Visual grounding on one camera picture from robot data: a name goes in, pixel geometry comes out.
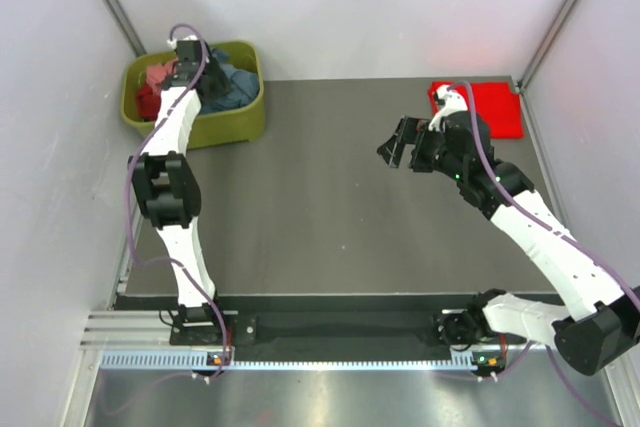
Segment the blue-grey t-shirt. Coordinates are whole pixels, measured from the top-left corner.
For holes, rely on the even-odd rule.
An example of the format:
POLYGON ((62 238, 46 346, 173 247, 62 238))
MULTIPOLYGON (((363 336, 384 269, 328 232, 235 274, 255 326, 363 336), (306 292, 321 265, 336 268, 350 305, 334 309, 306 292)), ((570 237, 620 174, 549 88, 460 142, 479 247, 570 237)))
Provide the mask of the blue-grey t-shirt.
POLYGON ((230 91, 213 101, 202 102, 201 115, 226 112, 251 104, 260 93, 260 79, 257 73, 232 65, 230 55, 223 49, 213 48, 215 57, 230 83, 230 91))

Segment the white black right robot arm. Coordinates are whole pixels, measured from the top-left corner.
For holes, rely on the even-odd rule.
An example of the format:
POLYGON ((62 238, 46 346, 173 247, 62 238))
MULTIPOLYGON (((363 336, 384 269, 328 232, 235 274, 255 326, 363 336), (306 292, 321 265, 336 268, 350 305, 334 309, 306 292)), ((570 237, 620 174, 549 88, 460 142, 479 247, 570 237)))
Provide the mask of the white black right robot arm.
POLYGON ((638 345, 639 291, 579 244, 519 167, 496 157, 472 87, 461 85, 463 92, 458 84, 438 87, 434 116, 402 117, 377 153, 397 168, 410 147, 413 172, 453 180, 462 199, 523 251, 562 303, 490 289, 460 313, 438 319, 439 337, 451 347, 469 348, 501 334, 519 336, 592 376, 638 345))

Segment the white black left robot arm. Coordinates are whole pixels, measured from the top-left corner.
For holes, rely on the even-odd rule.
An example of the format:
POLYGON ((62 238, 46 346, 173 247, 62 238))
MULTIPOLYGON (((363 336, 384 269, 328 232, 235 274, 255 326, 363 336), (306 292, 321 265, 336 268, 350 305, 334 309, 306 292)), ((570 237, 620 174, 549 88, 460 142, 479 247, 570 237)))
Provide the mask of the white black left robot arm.
POLYGON ((186 158, 202 94, 218 94, 225 76, 197 34, 169 39, 176 54, 161 83, 160 109, 150 134, 128 162, 128 201, 134 199, 164 244, 152 264, 171 266, 178 288, 170 343, 230 348, 227 321, 205 264, 198 231, 202 195, 186 158))

